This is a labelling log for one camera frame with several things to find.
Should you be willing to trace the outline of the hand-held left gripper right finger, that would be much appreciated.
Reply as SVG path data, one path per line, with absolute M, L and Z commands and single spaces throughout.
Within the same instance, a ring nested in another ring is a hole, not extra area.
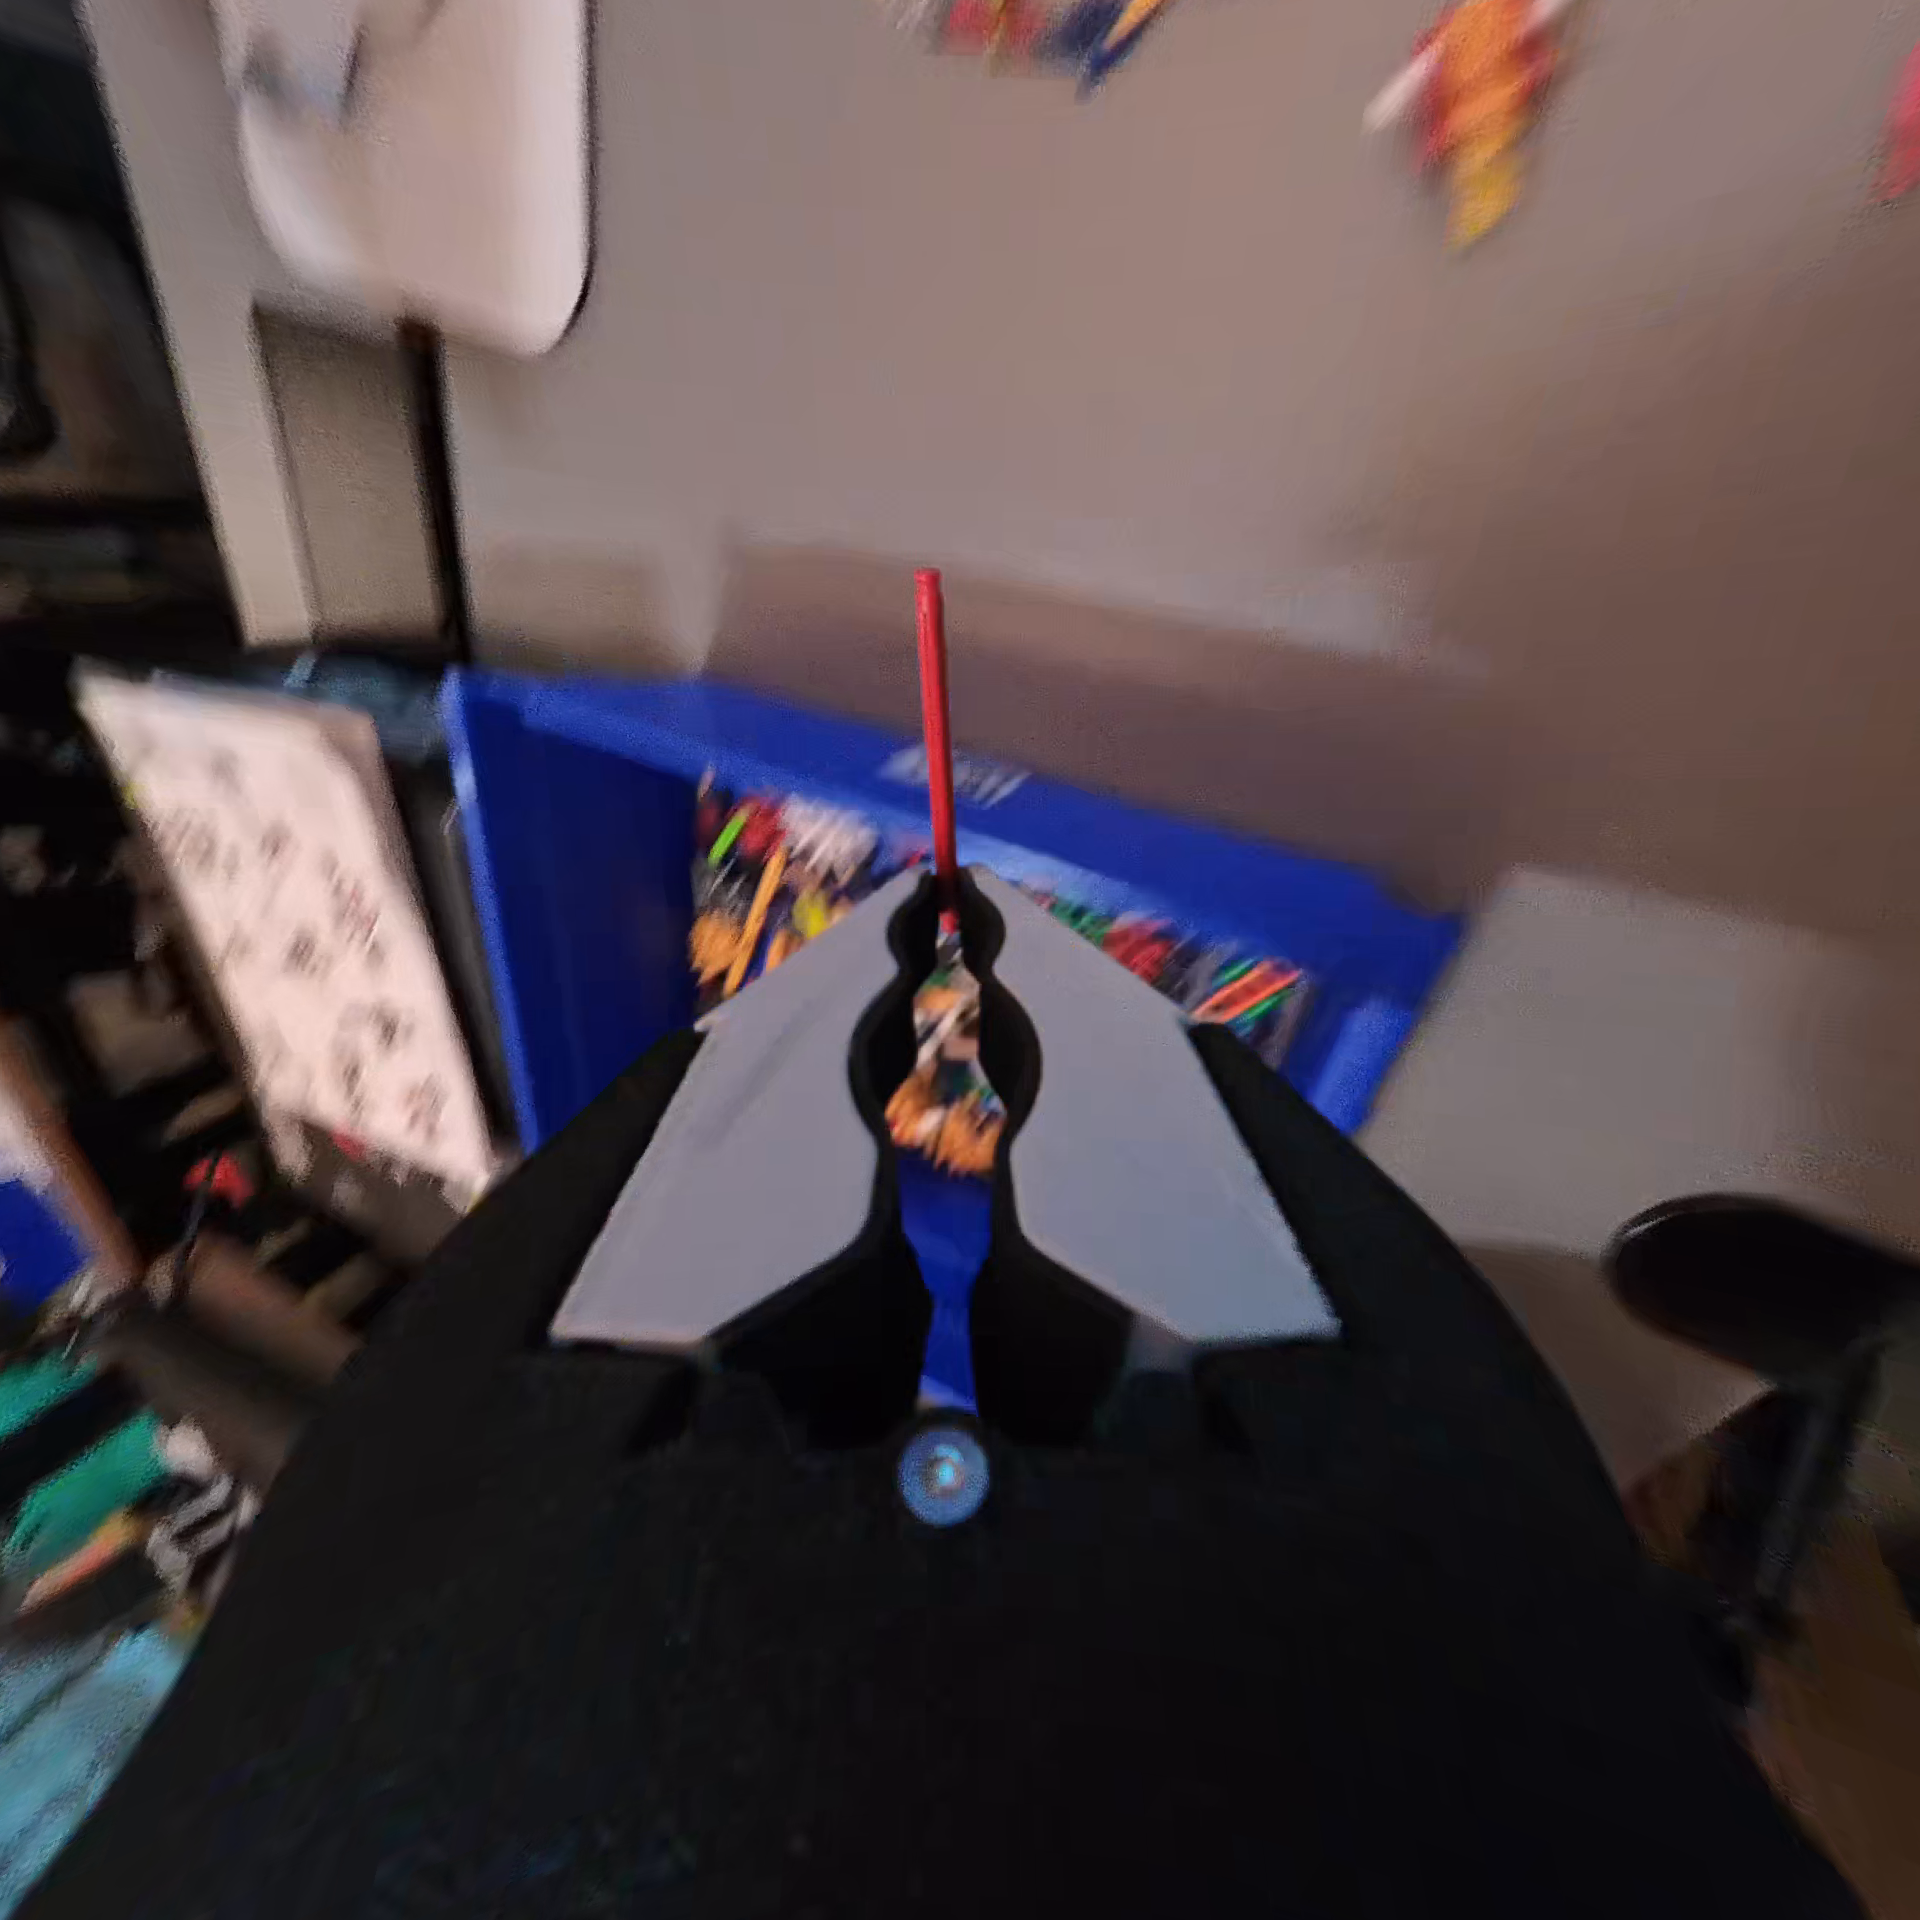
M 1017 1249 L 1165 1343 L 1332 1343 L 1332 1300 L 1193 1021 L 1017 884 L 964 881 Z

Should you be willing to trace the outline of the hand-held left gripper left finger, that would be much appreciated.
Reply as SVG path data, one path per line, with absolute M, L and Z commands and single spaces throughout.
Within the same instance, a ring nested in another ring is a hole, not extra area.
M 929 873 L 886 881 L 699 1027 L 699 1042 L 548 1338 L 702 1347 L 849 1252 L 894 1145 L 865 1053 L 913 973 Z

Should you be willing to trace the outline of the pile of colourful toy pieces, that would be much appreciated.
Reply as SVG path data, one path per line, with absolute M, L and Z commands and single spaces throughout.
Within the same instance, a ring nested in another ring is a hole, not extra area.
M 733 790 L 707 770 L 695 792 L 687 936 L 696 1013 L 710 1014 L 829 935 L 903 870 L 923 839 L 871 814 L 782 790 Z M 1014 889 L 1173 1003 L 1224 1027 L 1279 1068 L 1315 994 L 1295 960 L 1171 918 L 1106 878 L 1014 877 Z M 980 1062 L 980 991 L 947 933 L 915 996 L 917 1064 L 890 1093 L 892 1142 L 936 1172 L 992 1175 L 1004 1108 Z

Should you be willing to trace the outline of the blue plastic bin with tag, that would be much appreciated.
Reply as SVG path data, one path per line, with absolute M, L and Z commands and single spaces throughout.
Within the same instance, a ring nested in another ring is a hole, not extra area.
M 865 727 L 708 682 L 548 685 L 457 674 L 444 730 L 492 973 L 520 1134 L 533 1157 L 435 1259 L 429 1288 L 471 1281 L 471 1330 L 497 1347 L 623 1351 L 687 1373 L 761 1380 L 811 1446 L 903 1429 L 926 1374 L 941 1291 L 908 1232 L 903 1150 L 856 1242 L 701 1347 L 567 1347 L 550 1338 L 564 1293 L 650 1145 L 699 1046 L 685 947 L 692 929 L 699 776 L 747 792 L 872 807 L 892 823 L 910 780 L 882 769 Z M 1432 1267 L 1447 1299 L 1476 1281 L 1453 1242 L 1346 1137 L 1372 1108 L 1463 930 L 1399 907 L 1366 875 L 1160 818 L 1075 789 L 1031 785 L 1002 805 L 1039 846 L 972 836 L 962 805 L 959 877 L 1055 873 L 1106 881 L 1169 918 L 1295 960 L 1312 996 L 1277 1068 L 1222 1025 L 1190 1021 L 1208 1077 L 1248 1142 L 1336 1317 L 1332 1343 L 1166 1343 L 1042 1256 L 1021 1252 L 998 1183 L 962 1206 L 984 1232 L 972 1265 L 971 1383 L 986 1423 L 1022 1444 L 1067 1446 L 1128 1373 L 1220 1366 L 1228 1354 L 1304 1347 L 1396 1352 L 1393 1315 Z M 910 1075 L 910 1000 L 934 963 L 941 904 L 924 894 L 894 948 L 901 988 L 866 1044 L 875 1091 Z

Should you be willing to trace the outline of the long red toy rod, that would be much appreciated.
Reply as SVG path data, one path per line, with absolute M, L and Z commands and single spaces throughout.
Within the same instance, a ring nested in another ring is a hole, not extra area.
M 941 929 L 961 935 L 957 790 L 951 735 L 948 604 L 941 569 L 915 575 L 917 658 L 923 710 L 924 790 L 930 833 L 930 864 L 941 901 Z

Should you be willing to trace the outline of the red yellow toy block assembly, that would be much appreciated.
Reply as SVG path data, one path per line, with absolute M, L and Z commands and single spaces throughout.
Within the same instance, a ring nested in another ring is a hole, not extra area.
M 1528 145 L 1562 63 L 1572 3 L 1453 3 L 1360 112 L 1405 132 L 1439 182 L 1447 246 L 1475 252 L 1524 198 Z

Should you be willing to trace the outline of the black printed box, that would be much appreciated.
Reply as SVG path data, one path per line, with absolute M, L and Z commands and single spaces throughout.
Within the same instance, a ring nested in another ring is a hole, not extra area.
M 485 929 L 471 884 L 466 828 L 452 767 L 444 754 L 419 758 L 385 753 L 383 757 L 492 1142 L 502 1152 L 516 1155 L 520 1150 L 516 1096 Z

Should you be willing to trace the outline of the printed paper sheets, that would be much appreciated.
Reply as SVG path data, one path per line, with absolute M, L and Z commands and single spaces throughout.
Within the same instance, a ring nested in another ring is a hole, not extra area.
M 79 666 L 273 1131 L 302 1125 L 469 1211 L 502 1159 L 366 715 Z

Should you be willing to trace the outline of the black office chair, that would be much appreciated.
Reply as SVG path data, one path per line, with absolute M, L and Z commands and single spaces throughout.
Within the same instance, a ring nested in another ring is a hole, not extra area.
M 1696 1195 L 1626 1220 L 1604 1255 L 1619 1304 L 1761 1383 L 1708 1440 L 1679 1548 L 1692 1644 L 1732 1713 L 1793 1644 L 1794 1593 L 1840 1512 L 1885 1361 L 1916 1319 L 1918 1260 L 1788 1204 Z

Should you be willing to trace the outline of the colourful toy wheel construction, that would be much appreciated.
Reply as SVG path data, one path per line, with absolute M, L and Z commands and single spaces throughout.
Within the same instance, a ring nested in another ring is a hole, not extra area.
M 882 3 L 903 35 L 1002 79 L 1072 82 L 1080 96 L 1141 54 L 1171 3 Z

